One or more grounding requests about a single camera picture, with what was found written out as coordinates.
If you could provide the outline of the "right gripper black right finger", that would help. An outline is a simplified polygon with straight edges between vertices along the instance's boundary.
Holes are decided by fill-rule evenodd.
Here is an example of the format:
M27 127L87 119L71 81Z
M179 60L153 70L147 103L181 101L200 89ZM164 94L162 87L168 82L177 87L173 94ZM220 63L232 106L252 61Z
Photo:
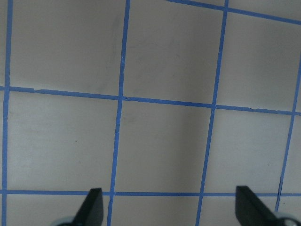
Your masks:
M282 225L282 220L248 186L236 187L236 218L241 226Z

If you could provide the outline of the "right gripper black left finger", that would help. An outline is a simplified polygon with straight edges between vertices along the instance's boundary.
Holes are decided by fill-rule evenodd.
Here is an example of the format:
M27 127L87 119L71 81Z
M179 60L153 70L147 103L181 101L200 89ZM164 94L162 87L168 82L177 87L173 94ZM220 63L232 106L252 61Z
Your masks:
M75 215L73 226L101 226L104 218L101 188L92 188Z

